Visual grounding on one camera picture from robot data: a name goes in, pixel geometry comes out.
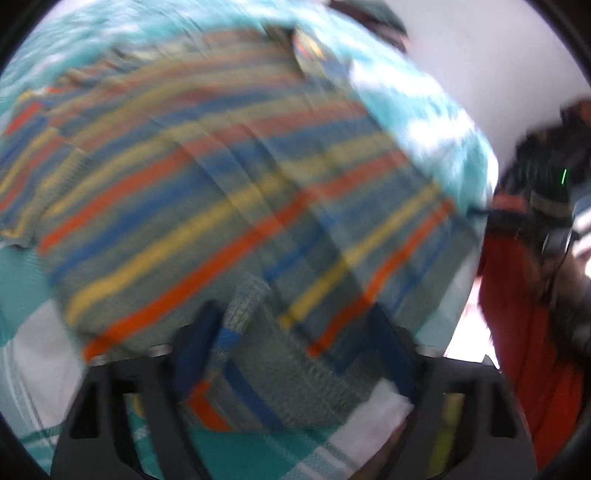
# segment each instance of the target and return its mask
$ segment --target yellow stripe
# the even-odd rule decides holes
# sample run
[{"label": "yellow stripe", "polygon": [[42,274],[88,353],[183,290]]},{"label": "yellow stripe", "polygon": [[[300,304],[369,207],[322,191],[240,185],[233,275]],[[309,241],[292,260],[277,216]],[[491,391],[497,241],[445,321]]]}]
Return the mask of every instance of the yellow stripe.
[{"label": "yellow stripe", "polygon": [[[219,55],[219,60],[220,61],[224,61],[226,58],[230,58],[233,55],[240,53],[241,51],[249,51],[249,50],[256,50],[256,48],[260,48],[261,51],[265,51],[268,48],[268,46],[265,46],[264,48],[261,48],[260,45],[255,46],[255,48],[252,48],[252,46],[250,44],[246,45],[246,48],[244,45],[242,44],[238,44],[238,45],[232,45],[230,47],[226,47],[224,49],[219,49],[219,50],[215,50],[213,52],[214,55]],[[132,72],[131,74],[129,74],[129,80],[130,81],[134,81],[134,79],[136,79],[137,77],[146,77],[147,80],[149,80],[149,76],[150,74],[159,74],[161,73],[163,70],[170,70],[171,68],[173,68],[176,65],[178,65],[179,67],[183,65],[183,63],[189,63],[191,61],[195,61],[198,59],[207,59],[209,57],[209,55],[211,55],[211,52],[208,52],[208,56],[204,56],[203,53],[201,52],[196,52],[196,53],[188,53],[186,55],[183,55],[181,58],[175,56],[172,58],[166,58],[166,59],[161,59],[161,60],[157,60],[157,61],[153,61],[148,63],[147,65],[141,67],[138,70],[135,70],[134,72]],[[108,76],[106,78],[104,78],[103,80],[101,80],[99,82],[98,85],[96,85],[90,92],[85,93],[82,96],[78,96],[75,97],[71,100],[68,100],[65,103],[62,103],[59,106],[56,106],[54,109],[51,110],[51,114],[52,115],[61,115],[65,112],[67,112],[68,110],[70,110],[71,108],[75,108],[77,105],[79,104],[90,104],[92,103],[95,97],[100,96],[104,93],[104,90],[108,90],[116,85],[119,85],[121,83],[121,77],[120,76]]]},{"label": "yellow stripe", "polygon": [[56,137],[57,134],[58,130],[53,127],[49,127],[37,135],[35,139],[27,145],[25,150],[21,153],[20,157],[18,157],[16,162],[12,165],[11,169],[2,180],[2,183],[0,183],[0,194],[3,194],[6,190],[8,190],[9,186],[12,184],[12,181],[21,172],[24,164],[27,163],[31,155],[47,142]]},{"label": "yellow stripe", "polygon": [[251,83],[253,80],[268,77],[271,74],[285,72],[285,65],[270,65],[259,67],[256,70],[248,67],[231,72],[217,72],[207,75],[198,75],[195,77],[182,77],[159,85],[149,91],[133,97],[130,101],[124,102],[114,112],[101,116],[96,122],[92,123],[84,130],[78,132],[72,137],[72,143],[81,144],[97,136],[103,130],[111,127],[113,124],[135,117],[153,104],[162,104],[169,98],[181,95],[191,90],[198,89],[204,85],[229,86],[244,83]]},{"label": "yellow stripe", "polygon": [[110,180],[120,172],[122,168],[129,168],[136,163],[145,161],[146,158],[161,154],[169,150],[172,143],[182,144],[187,140],[196,140],[206,135],[208,130],[216,130],[228,125],[237,124],[241,121],[252,121],[259,117],[266,118],[274,114],[295,112],[307,108],[309,104],[321,105],[334,102],[342,94],[327,95],[319,93],[315,95],[294,95],[280,100],[272,100],[264,103],[257,103],[245,108],[236,109],[229,115],[227,112],[214,113],[198,121],[187,122],[176,125],[167,130],[155,134],[150,140],[134,145],[130,149],[117,155],[111,161],[102,166],[97,172],[81,181],[72,192],[56,202],[48,211],[48,215],[59,215],[70,205],[83,198],[83,196],[104,182]]},{"label": "yellow stripe", "polygon": [[19,103],[23,103],[26,102],[27,100],[29,100],[30,98],[33,98],[35,96],[35,91],[30,89],[30,90],[25,90],[24,92],[22,92],[18,98],[17,101],[14,103],[13,105],[13,111],[14,111],[14,107],[16,107]]},{"label": "yellow stripe", "polygon": [[281,327],[289,329],[295,323],[306,318],[347,273],[372,251],[383,244],[393,232],[407,223],[427,202],[433,200],[438,193],[439,189],[435,184],[427,186],[396,210],[384,223],[363,240],[345,251],[343,256],[281,315],[279,318]]},{"label": "yellow stripe", "polygon": [[[358,143],[363,144],[366,147],[364,152],[370,155],[371,144],[368,143],[368,138],[370,137],[335,145],[328,149],[328,153],[332,158],[338,159],[341,166],[346,165],[357,159],[356,153],[360,149]],[[324,155],[312,155],[304,161],[297,161],[298,174],[301,174],[304,178],[309,178],[332,171],[333,169],[322,161],[325,158]],[[194,242],[200,235],[222,224],[236,212],[236,209],[264,203],[264,196],[277,192],[283,185],[285,185],[283,173],[272,173],[262,180],[251,183],[238,192],[230,194],[227,198],[216,202],[207,211],[198,213],[187,223],[180,225],[162,239],[146,247],[112,274],[80,290],[73,296],[66,308],[66,322],[69,325],[75,324],[78,318],[95,303],[127,288],[135,280]]]},{"label": "yellow stripe", "polygon": [[38,203],[41,201],[47,190],[58,184],[65,176],[67,176],[76,167],[76,164],[84,156],[84,152],[80,149],[75,149],[62,163],[61,165],[52,172],[51,175],[44,178],[41,182],[35,196],[29,202],[27,208],[23,211],[18,221],[17,228],[13,231],[12,229],[2,230],[2,236],[7,238],[22,238],[23,233],[30,224],[30,220],[38,207]]},{"label": "yellow stripe", "polygon": [[[326,166],[326,172],[331,170],[339,171],[342,167],[343,159],[364,159],[372,158],[375,155],[386,152],[394,148],[392,139],[384,132],[376,132],[367,137],[358,138],[348,142],[333,145],[325,152],[309,157],[310,161],[322,162]],[[308,183],[316,180],[316,170],[302,170],[300,162],[278,162],[279,169],[284,176],[297,184]]]}]

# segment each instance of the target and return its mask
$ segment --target white wall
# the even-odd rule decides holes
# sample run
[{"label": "white wall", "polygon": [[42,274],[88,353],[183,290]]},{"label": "white wall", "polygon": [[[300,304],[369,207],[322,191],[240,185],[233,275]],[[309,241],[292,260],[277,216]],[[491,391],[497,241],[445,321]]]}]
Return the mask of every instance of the white wall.
[{"label": "white wall", "polygon": [[405,22],[411,58],[488,136],[501,167],[533,125],[591,95],[576,63],[525,0],[387,0]]}]

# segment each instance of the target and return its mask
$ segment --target blue stripe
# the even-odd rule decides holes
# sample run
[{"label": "blue stripe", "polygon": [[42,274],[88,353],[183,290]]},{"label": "blue stripe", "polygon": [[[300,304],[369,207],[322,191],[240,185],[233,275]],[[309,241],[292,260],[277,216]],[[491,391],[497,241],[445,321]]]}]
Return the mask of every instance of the blue stripe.
[{"label": "blue stripe", "polygon": [[[261,66],[262,67],[274,66],[274,65],[280,66],[282,64],[289,65],[292,62],[293,62],[292,59],[285,58],[285,56],[283,58],[278,58],[277,55],[274,55],[270,58],[267,57],[267,58],[263,58],[263,59],[256,59],[256,60],[249,60],[249,61],[245,60],[243,63],[239,63],[239,64],[234,63],[234,64],[225,65],[225,66],[223,66],[223,65],[213,66],[212,72],[208,72],[206,69],[201,70],[201,71],[196,69],[194,72],[190,72],[190,75],[193,77],[196,77],[201,74],[224,73],[224,72],[231,74],[233,70],[248,67],[249,64],[253,68],[257,68],[257,67],[261,67]],[[120,72],[110,71],[107,75],[104,75],[104,78],[117,77],[119,75],[120,75]],[[100,102],[95,102],[94,105],[84,109],[83,116],[81,118],[79,116],[77,116],[76,118],[68,120],[66,123],[64,123],[62,128],[65,128],[69,134],[75,134],[76,132],[79,132],[83,128],[85,128],[89,123],[96,121],[98,118],[100,118],[101,116],[103,116],[107,113],[111,113],[114,109],[118,109],[121,106],[125,106],[126,103],[128,103],[129,101],[133,101],[135,98],[139,97],[140,95],[142,95],[146,92],[149,92],[159,86],[166,85],[167,83],[171,83],[171,82],[175,82],[175,81],[178,81],[178,75],[162,78],[159,81],[159,83],[154,83],[153,81],[150,81],[150,80],[148,80],[147,82],[142,82],[140,85],[134,86],[133,88],[129,89],[127,92],[124,92],[124,93],[121,93],[121,94],[118,94],[115,96],[111,96],[111,97],[106,98]],[[85,95],[88,91],[92,90],[93,87],[94,87],[94,85],[81,87],[79,89],[79,90],[81,90],[80,94]],[[216,87],[215,86],[200,87],[199,85],[195,85],[195,88],[193,88],[192,90],[186,90],[185,92],[179,93],[178,95],[182,96],[182,95],[186,95],[188,93],[198,92],[200,90],[202,92],[207,92],[208,90],[214,89],[214,88],[216,88]],[[177,95],[170,97],[169,100],[172,102],[175,102],[176,101],[175,98],[177,98]],[[189,108],[192,108],[195,106],[194,104],[191,104],[191,103],[189,103],[188,105],[189,105]]]},{"label": "blue stripe", "polygon": [[[363,116],[360,121],[344,121],[347,124],[353,122],[355,131],[359,135],[365,135],[366,130],[375,130],[375,125]],[[314,144],[298,140],[299,132],[312,133],[321,136],[325,145],[342,142],[344,130],[341,129],[343,122],[334,122],[328,125],[315,125],[310,128],[304,128],[293,135],[280,137],[279,142],[289,142],[290,147],[282,147],[282,152],[287,155],[287,150],[291,150],[292,157],[304,157],[316,149]],[[73,253],[64,259],[49,275],[49,282],[55,285],[62,276],[76,267],[79,263],[94,257],[102,250],[107,249],[120,241],[123,235],[132,232],[137,226],[147,221],[156,214],[158,210],[167,205],[183,200],[196,192],[208,182],[215,181],[217,175],[236,170],[236,163],[243,163],[244,169],[252,169],[253,172],[261,171],[257,163],[266,165],[268,157],[275,151],[273,138],[265,139],[265,144],[260,139],[247,140],[240,144],[231,145],[228,150],[214,153],[200,159],[201,169],[184,170],[181,174],[176,174],[174,180],[165,187],[160,185],[154,190],[154,193],[148,195],[144,203],[138,205],[134,210],[125,212],[117,217],[115,223],[104,229],[101,234],[89,243],[77,247]]]},{"label": "blue stripe", "polygon": [[[449,243],[453,233],[455,230],[458,229],[459,225],[458,222],[451,216],[450,221],[452,223],[452,227],[447,230],[439,230],[441,232],[440,239],[437,242],[435,248],[431,252],[431,254],[425,258],[425,261],[420,265],[418,272],[409,272],[408,278],[406,282],[402,286],[402,289],[396,296],[395,300],[392,302],[391,306],[388,309],[388,314],[394,317],[402,305],[402,302],[406,298],[407,294],[415,288],[425,277],[425,275],[431,270],[435,260],[441,255],[447,244]],[[340,358],[335,358],[334,356],[330,356],[327,352],[325,352],[324,357],[326,358],[327,362],[332,366],[334,372],[337,375],[342,375],[345,371],[355,362],[355,360],[368,350],[370,345],[367,343],[368,340],[365,339],[364,341],[360,341],[357,345],[351,347],[351,349]]]},{"label": "blue stripe", "polygon": [[[391,179],[394,182],[399,181],[398,177],[391,177]],[[374,189],[371,194],[363,198],[362,201],[355,203],[349,209],[339,212],[338,215],[322,213],[318,218],[320,226],[310,232],[308,240],[306,240],[305,243],[300,244],[300,247],[297,250],[284,256],[273,267],[266,270],[263,273],[264,280],[267,283],[271,283],[285,274],[300,258],[304,258],[324,236],[329,234],[330,228],[335,224],[344,221],[355,222],[362,216],[367,215],[368,209],[376,203],[381,203],[384,199],[388,198],[388,195],[392,192],[392,188],[395,188],[395,185],[386,183],[380,188]]]},{"label": "blue stripe", "polygon": [[29,123],[23,127],[21,127],[14,135],[17,135],[15,138],[14,135],[10,138],[11,145],[7,148],[2,155],[2,159],[0,160],[0,167],[7,168],[7,162],[10,159],[16,160],[18,156],[24,151],[25,147],[29,144],[29,142],[37,136],[37,134],[41,133],[41,131],[47,126],[48,121],[45,116],[41,116],[37,114],[32,120],[29,120]]},{"label": "blue stripe", "polygon": [[435,260],[437,260],[439,255],[443,252],[443,250],[445,249],[445,247],[447,246],[447,244],[451,240],[454,232],[458,229],[458,226],[459,226],[458,222],[455,220],[453,215],[449,216],[449,219],[452,224],[451,228],[449,230],[448,229],[440,229],[440,231],[442,232],[441,238],[437,242],[437,245],[436,245],[435,249],[433,250],[433,252],[431,253],[431,255],[429,255],[426,258],[425,262],[418,269],[418,272],[415,273],[414,271],[410,271],[408,273],[409,278],[406,280],[406,282],[405,282],[404,286],[402,287],[402,290],[400,291],[400,294],[398,295],[396,300],[394,300],[394,302],[391,304],[391,306],[388,309],[390,315],[392,315],[392,316],[396,315],[398,309],[402,305],[407,294],[413,288],[415,288],[419,283],[421,283],[424,276],[427,275],[427,273],[431,270],[433,264],[435,263]]},{"label": "blue stripe", "polygon": [[415,402],[415,369],[412,351],[402,341],[392,326],[392,317],[384,311],[383,305],[375,303],[368,314],[368,330],[375,349],[388,372],[388,378],[394,382],[403,397]]},{"label": "blue stripe", "polygon": [[14,217],[19,213],[23,204],[33,198],[35,191],[43,178],[49,175],[49,173],[67,157],[67,154],[64,155],[64,150],[69,153],[73,149],[74,147],[68,144],[58,146],[56,150],[41,163],[41,165],[29,173],[29,178],[27,179],[25,187],[17,194],[17,197],[12,203],[9,204],[9,207],[2,212],[3,225],[10,228],[11,223],[14,221]]},{"label": "blue stripe", "polygon": [[224,367],[224,377],[234,390],[234,393],[248,409],[261,421],[268,429],[279,430],[284,428],[279,417],[265,404],[263,399],[258,396],[248,380],[244,378],[242,372],[233,360],[228,360]]},{"label": "blue stripe", "polygon": [[116,137],[106,144],[101,145],[93,152],[93,158],[103,160],[127,150],[130,146],[140,142],[151,139],[154,134],[161,133],[162,130],[183,125],[187,122],[197,122],[205,116],[214,113],[222,113],[231,111],[232,109],[242,108],[249,105],[254,105],[261,102],[268,102],[271,100],[282,99],[286,96],[296,95],[298,93],[312,93],[318,90],[310,89],[309,87],[301,87],[294,89],[276,89],[273,87],[253,87],[252,90],[243,90],[239,93],[225,93],[222,96],[215,96],[210,100],[200,100],[199,103],[194,104],[188,102],[186,108],[178,107],[174,112],[165,113],[164,115],[153,116],[150,119],[151,129],[146,129],[146,124],[138,125],[131,131],[127,132],[123,137]]},{"label": "blue stripe", "polygon": [[[244,54],[250,54],[251,52],[254,51],[260,51],[261,53],[263,53],[263,50],[265,46],[270,45],[267,37],[261,37],[261,40],[258,43],[256,43],[255,41],[252,42],[252,48],[248,49],[248,50],[244,50],[241,53]],[[227,46],[232,46],[232,44],[236,44],[238,42],[238,40],[234,39],[232,40],[231,43],[228,44],[220,44],[220,45],[215,45],[214,49],[207,51],[207,55],[211,56],[211,55],[215,55],[215,54],[219,54],[219,52],[217,52],[215,49],[219,48],[219,47],[227,47]],[[122,52],[124,54],[134,54],[137,52],[143,52],[143,51],[151,51],[154,49],[154,46],[148,45],[146,46],[146,48],[144,49],[140,49],[140,48],[130,48],[128,50],[122,50]],[[182,55],[191,55],[194,53],[198,53],[200,51],[199,46],[195,46],[194,48],[188,48],[186,51],[182,52]],[[265,62],[268,64],[274,64],[275,61],[277,61],[277,56],[278,54],[276,52],[274,52],[273,50],[267,49],[266,55],[264,58],[250,58],[250,59],[233,59],[233,60],[223,60],[220,58],[221,61],[227,62],[226,63],[216,63],[216,64],[207,64],[205,66],[202,66],[198,63],[196,63],[192,68],[193,70],[191,70],[191,75],[197,75],[197,74],[206,74],[208,72],[210,72],[210,70],[213,70],[214,72],[223,72],[225,70],[230,70],[230,69],[235,69],[235,68],[239,68],[239,67],[248,67],[250,65],[257,65],[259,62]],[[64,93],[52,93],[50,95],[48,95],[44,100],[48,100],[47,103],[50,106],[53,105],[60,105],[61,103],[66,103],[70,100],[73,100],[79,96],[82,96],[84,94],[86,94],[89,90],[91,90],[92,88],[94,88],[95,86],[97,86],[101,81],[105,80],[107,77],[112,77],[115,75],[120,75],[122,73],[135,73],[137,72],[139,69],[141,69],[142,67],[144,67],[147,64],[152,63],[152,60],[141,60],[141,59],[135,59],[135,58],[129,58],[129,59],[125,59],[123,58],[121,60],[121,63],[117,63],[117,64],[113,64],[113,65],[109,65],[107,68],[95,73],[92,77],[87,78],[83,81],[83,83],[79,86],[77,86],[76,90],[74,91],[69,91],[69,92],[64,92]],[[90,65],[88,67],[85,67],[83,71],[94,68],[97,65],[98,61],[93,64]],[[161,72],[167,72],[171,69],[174,69],[175,67],[166,67],[166,68],[162,68]],[[171,80],[174,80],[176,78],[176,76],[164,76],[163,78],[160,79],[161,82],[169,82]],[[150,81],[148,81],[147,86],[148,87],[152,87],[153,83],[149,83]],[[146,89],[146,85],[142,85],[141,90],[145,90]],[[134,89],[132,92],[133,94],[137,94],[139,89]],[[125,92],[121,95],[130,95],[130,92]]]},{"label": "blue stripe", "polygon": [[171,356],[171,388],[177,398],[187,398],[203,378],[223,315],[222,306],[209,300],[201,307],[193,323],[183,328],[184,345],[178,345]]},{"label": "blue stripe", "polygon": [[224,327],[217,334],[217,339],[213,345],[213,348],[219,348],[220,350],[229,352],[238,343],[240,338],[242,338],[240,333]]}]

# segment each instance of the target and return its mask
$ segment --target person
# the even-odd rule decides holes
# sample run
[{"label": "person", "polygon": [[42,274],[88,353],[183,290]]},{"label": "person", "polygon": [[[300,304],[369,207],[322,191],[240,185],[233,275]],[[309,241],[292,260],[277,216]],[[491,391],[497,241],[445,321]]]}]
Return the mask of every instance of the person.
[{"label": "person", "polygon": [[541,258],[515,235],[487,231],[479,304],[501,371],[530,428],[539,469],[574,432],[589,398],[588,255]]}]

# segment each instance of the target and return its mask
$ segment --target teal fabric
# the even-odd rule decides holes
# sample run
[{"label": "teal fabric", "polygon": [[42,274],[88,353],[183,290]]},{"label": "teal fabric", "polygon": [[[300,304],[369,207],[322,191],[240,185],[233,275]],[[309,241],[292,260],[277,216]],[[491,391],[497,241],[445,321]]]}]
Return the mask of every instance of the teal fabric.
[{"label": "teal fabric", "polygon": [[52,298],[34,248],[0,249],[0,347],[11,340],[21,324]]},{"label": "teal fabric", "polygon": [[[145,421],[133,412],[131,406],[128,417],[142,468],[149,475],[162,478]],[[190,427],[189,436],[213,479],[277,480],[290,471],[294,462],[309,455],[314,447],[326,444],[335,430],[325,428],[256,434],[204,432]],[[278,455],[278,451],[288,452],[289,455]]]}]

